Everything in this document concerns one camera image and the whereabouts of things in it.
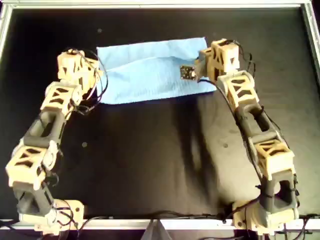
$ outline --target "black wire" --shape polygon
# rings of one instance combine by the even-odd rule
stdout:
[[[28,234],[28,233],[20,232],[18,229],[15,229],[12,225],[16,224],[18,222],[19,222],[19,220],[10,220],[10,221],[0,220],[0,229],[2,227],[7,227],[9,230],[11,230],[19,235],[22,235],[25,237],[30,237],[30,238],[37,238],[37,239],[39,238],[39,235]]]
[[[242,205],[242,206],[238,206],[235,210],[233,210],[232,212],[230,212],[223,220],[223,222],[226,222],[226,220],[228,218],[230,218],[231,216],[233,216],[235,213],[240,212],[242,209],[246,209],[247,207],[251,206],[252,204],[256,203],[258,200],[260,199],[260,195],[252,200],[250,200],[249,202],[247,202],[246,204]]]
[[[242,47],[242,45],[236,41],[236,40],[226,40],[225,41],[226,44],[235,44],[239,47],[239,52],[240,52],[240,55],[242,56],[243,60],[248,63],[248,66],[246,68],[246,71],[249,72],[250,71],[250,68],[251,68],[251,65],[253,65],[253,71],[252,71],[252,77],[255,78],[256,76],[256,63],[253,61],[253,55],[249,52],[249,59],[246,59],[245,55],[246,55],[246,52],[244,51],[244,48]]]
[[[74,47],[68,47],[67,49],[68,49],[68,50],[73,50],[73,51],[75,51],[76,54],[80,55],[80,56],[84,59],[84,61],[85,61],[86,63],[92,65],[91,63],[89,63],[89,61],[87,60],[87,58],[86,58],[78,49],[76,49],[76,48],[74,48]],[[92,51],[92,50],[90,50],[90,49],[84,49],[84,50],[86,50],[87,52],[90,52],[91,54],[93,54],[93,55],[97,58],[97,60],[101,63],[102,68],[103,68],[103,71],[104,71],[104,74],[105,74],[105,78],[106,78],[106,84],[105,84],[105,87],[103,88],[103,86],[102,86],[102,81],[101,81],[101,76],[100,76],[99,72],[98,72],[95,68],[93,68],[94,71],[95,71],[95,73],[98,75],[99,80],[100,80],[100,84],[101,84],[101,93],[100,93],[97,97],[90,98],[91,101],[92,101],[92,100],[97,100],[97,103],[96,103],[93,107],[91,107],[91,110],[93,110],[93,109],[101,102],[102,96],[103,96],[103,94],[106,92],[106,90],[107,90],[107,88],[108,88],[109,78],[108,78],[108,73],[107,73],[107,70],[106,70],[106,68],[105,68],[105,65],[103,64],[103,62],[101,61],[101,59],[99,58],[99,56],[98,56],[94,51]]]
[[[287,231],[286,224],[283,224],[283,231],[284,231],[284,240],[288,240],[288,231]]]
[[[92,217],[92,218],[89,218],[87,219],[83,224],[82,226],[78,229],[77,231],[77,235],[76,235],[76,239],[79,240],[80,238],[80,234],[82,233],[84,227],[92,220],[98,220],[98,219],[105,219],[106,217],[104,216],[95,216],[95,217]]]
[[[102,98],[102,95],[106,92],[107,88],[108,88],[108,85],[109,85],[109,78],[108,78],[108,74],[107,74],[107,70],[105,68],[105,65],[103,64],[103,62],[101,61],[100,57],[92,50],[90,49],[84,49],[84,50],[87,50],[88,52],[90,52],[91,54],[93,54],[96,59],[101,63],[102,65],[102,68],[103,68],[103,71],[104,71],[104,74],[105,74],[105,78],[106,78],[106,84],[105,84],[105,87],[103,89],[102,87],[102,83],[101,83],[101,93],[99,96],[96,97],[96,99],[98,99],[99,97]]]
[[[307,226],[307,223],[310,219],[312,218],[315,218],[315,217],[319,217],[320,215],[319,214],[308,214],[305,216],[305,218],[303,219],[303,226],[301,228],[301,231],[299,232],[299,234],[292,240],[298,240],[301,235],[303,234],[303,240],[306,238],[306,226]]]

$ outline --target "beige 3d-printed bracket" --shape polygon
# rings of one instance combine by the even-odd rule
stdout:
[[[237,201],[232,205],[232,210],[247,204],[249,201]],[[249,205],[246,209],[242,209],[233,215],[233,225],[237,229],[248,229],[257,232],[258,235],[268,234],[273,236],[275,231],[279,231],[284,223],[289,223],[295,219],[295,212],[293,209],[286,209],[281,212],[267,215],[263,220],[260,217],[261,205],[255,202]],[[264,227],[261,223],[267,222],[269,226]]]
[[[80,85],[66,85],[61,82],[54,81],[45,91],[45,99],[42,103],[41,110],[44,108],[57,108],[61,109],[64,116],[68,115],[74,109],[71,104],[78,106],[82,101],[82,91]]]
[[[46,173],[42,168],[46,152],[46,148],[21,146],[5,167],[9,177],[9,186],[12,187],[14,182],[22,182],[32,184],[33,189],[38,190],[46,178]]]
[[[269,181],[272,180],[272,174],[277,172],[290,169],[293,174],[296,173],[294,167],[295,155],[285,142],[273,139],[260,142],[254,146],[258,152],[258,166]]]
[[[55,236],[59,235],[59,232],[67,230],[78,230],[81,228],[84,221],[84,205],[78,200],[60,200],[55,199],[54,205],[56,209],[59,208],[68,208],[65,210],[57,210],[56,212],[56,221],[53,225],[49,226],[46,223],[45,218],[43,218],[43,224],[35,224],[34,230],[38,232],[43,232],[43,235],[53,234]],[[70,218],[63,213],[71,216],[73,213],[74,222],[70,221]]]
[[[234,43],[224,44],[226,39],[211,43],[214,65],[224,73],[231,73],[240,68],[239,46]]]
[[[241,103],[259,102],[254,84],[247,75],[231,77],[226,81],[226,85],[228,89],[227,97],[233,110]]]
[[[58,78],[62,83],[81,85],[82,95],[93,88],[99,80],[102,71],[99,70],[99,61],[85,57],[83,51],[69,50],[57,57]]]

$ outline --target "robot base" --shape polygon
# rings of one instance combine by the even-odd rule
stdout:
[[[40,225],[35,224],[34,230],[38,232],[42,232],[43,235],[52,234],[52,235],[59,235],[59,232],[68,231],[68,230],[78,230],[81,228],[83,221],[84,221],[84,205],[78,200],[54,200],[55,207],[58,208],[70,208],[66,210],[57,210],[56,214],[56,221],[55,224],[52,226],[48,225]],[[63,213],[71,216],[71,211],[73,212],[73,220],[72,222],[70,218]]]

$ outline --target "blue towel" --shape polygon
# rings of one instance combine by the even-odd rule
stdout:
[[[180,65],[193,65],[205,48],[204,37],[97,47],[109,80],[101,102],[126,104],[214,91],[206,82],[180,79]],[[105,73],[101,81],[105,86]],[[98,84],[97,94],[101,91]]]

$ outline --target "cable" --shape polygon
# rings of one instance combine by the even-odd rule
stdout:
[[[258,200],[260,199],[260,195],[252,200],[250,200],[249,202],[247,202],[246,204],[242,205],[242,206],[238,206],[235,210],[233,210],[232,212],[230,212],[224,219],[223,222],[226,222],[226,220],[228,218],[230,218],[231,216],[233,216],[235,213],[240,212],[242,209],[246,209],[247,207],[251,206],[252,204],[256,203]]]
[[[288,240],[287,225],[283,224],[284,240]]]
[[[243,48],[242,45],[241,45],[238,41],[236,41],[236,40],[231,40],[231,39],[229,39],[229,40],[226,40],[224,43],[225,43],[225,44],[235,44],[235,45],[237,45],[237,46],[239,47],[240,55],[242,56],[243,60],[244,60],[246,63],[248,63],[248,66],[247,66],[247,68],[246,68],[246,71],[247,71],[247,72],[250,71],[251,64],[252,64],[252,65],[253,65],[252,77],[255,78],[255,76],[256,76],[256,70],[257,70],[257,69],[256,69],[256,63],[253,61],[253,55],[249,52],[249,53],[248,53],[248,54],[249,54],[249,60],[246,59],[246,57],[245,57],[246,52],[244,51],[244,48]]]
[[[95,216],[95,217],[92,217],[92,218],[89,218],[87,219],[83,224],[82,226],[78,229],[77,231],[77,235],[76,235],[76,239],[79,240],[80,239],[80,235],[84,229],[84,227],[92,220],[101,220],[101,219],[105,219],[104,216]]]
[[[71,48],[68,48],[68,50],[65,51],[65,52],[66,52],[67,54],[69,54],[69,55],[74,55],[73,52],[75,52],[77,55],[81,56],[81,59],[83,59],[83,60],[89,65],[89,67],[94,70],[94,74],[98,74],[99,79],[100,79],[100,81],[101,81],[101,77],[100,77],[100,74],[99,74],[99,72],[97,71],[97,69],[88,61],[88,59],[87,59],[78,49],[71,47]],[[97,86],[97,80],[94,79],[94,87],[92,88],[92,90],[91,90],[91,92],[89,93],[89,95],[88,95],[88,97],[86,98],[86,100],[88,100],[88,99],[91,97],[91,95],[93,94],[94,90],[96,89],[96,86]]]
[[[7,227],[9,230],[11,230],[19,235],[22,235],[25,237],[30,237],[30,238],[37,238],[37,239],[39,238],[39,235],[28,234],[28,233],[20,232],[19,230],[15,229],[12,225],[16,224],[18,222],[19,222],[19,220],[10,220],[10,221],[0,220],[0,229],[2,227]]]
[[[76,54],[80,55],[88,64],[90,64],[90,65],[92,66],[92,64],[89,63],[89,61],[87,60],[87,58],[86,58],[83,54],[81,54],[81,52],[79,52],[79,50],[77,50],[77,49],[74,48],[74,47],[68,47],[68,49],[69,49],[69,50],[74,50],[74,51],[76,52]],[[103,86],[102,86],[102,81],[101,81],[101,76],[100,76],[99,72],[98,72],[94,67],[92,67],[92,68],[96,71],[96,73],[97,73],[97,75],[98,75],[98,77],[99,77],[99,80],[100,80],[100,84],[101,84],[101,93],[100,93],[96,98],[93,98],[93,100],[97,100],[98,103],[100,103],[100,102],[101,102],[101,99],[102,99],[102,95],[106,92],[106,90],[107,90],[107,88],[108,88],[108,85],[109,85],[108,73],[107,73],[107,70],[106,70],[106,68],[105,68],[105,65],[103,64],[103,62],[101,61],[101,59],[99,58],[99,56],[98,56],[94,51],[92,51],[92,50],[90,50],[90,49],[84,49],[84,50],[86,50],[87,52],[90,52],[92,55],[94,55],[94,56],[97,58],[97,60],[98,60],[98,61],[100,62],[100,64],[102,65],[102,68],[103,68],[103,71],[104,71],[104,74],[105,74],[106,84],[105,84],[105,87],[103,88]]]
[[[88,59],[87,59],[78,49],[76,49],[76,48],[74,48],[74,47],[68,47],[68,48],[67,48],[67,51],[65,50],[65,52],[67,52],[68,54],[71,54],[71,55],[74,55],[74,54],[80,55],[81,58],[82,58],[92,69],[94,69],[94,74],[97,74],[97,76],[98,76],[98,78],[99,78],[99,81],[100,81],[101,93],[100,93],[97,97],[91,98],[91,96],[92,96],[92,94],[93,94],[93,92],[94,92],[94,90],[96,89],[96,86],[97,86],[97,85],[96,85],[96,82],[95,82],[95,83],[94,83],[94,87],[92,88],[91,92],[89,93],[89,95],[88,95],[88,97],[86,98],[85,101],[87,101],[87,100],[90,100],[90,101],[92,101],[92,100],[97,100],[97,102],[96,102],[93,106],[91,106],[91,107],[88,107],[88,106],[85,106],[85,105],[76,106],[75,104],[73,104],[73,106],[74,106],[75,109],[73,109],[73,110],[71,110],[70,112],[68,112],[68,113],[66,114],[66,118],[67,118],[67,116],[69,116],[69,114],[70,114],[71,112],[77,112],[77,113],[79,113],[79,114],[81,114],[81,115],[83,115],[83,116],[88,115],[89,112],[91,112],[93,109],[95,109],[96,106],[101,102],[102,96],[103,96],[103,94],[107,91],[107,88],[108,88],[108,86],[109,86],[109,78],[108,78],[108,73],[107,73],[107,70],[106,70],[106,68],[105,68],[105,65],[103,64],[103,62],[101,61],[101,59],[99,58],[99,56],[98,56],[95,52],[93,52],[93,51],[90,50],[90,49],[86,49],[86,51],[88,51],[88,52],[90,52],[92,55],[94,55],[94,56],[97,58],[97,60],[99,61],[99,63],[102,65],[102,68],[103,68],[103,71],[104,71],[104,74],[105,74],[105,78],[106,78],[106,84],[105,84],[105,87],[103,87],[103,85],[102,85],[102,78],[101,78],[99,72],[97,71],[96,68],[93,67],[93,65],[88,61]]]
[[[298,240],[301,235],[303,234],[303,238],[302,240],[304,240],[306,238],[306,226],[307,226],[307,223],[310,219],[312,218],[315,218],[315,217],[319,217],[320,215],[319,214],[308,214],[305,216],[305,218],[303,219],[303,226],[301,228],[301,231],[299,232],[299,234],[292,240]]]

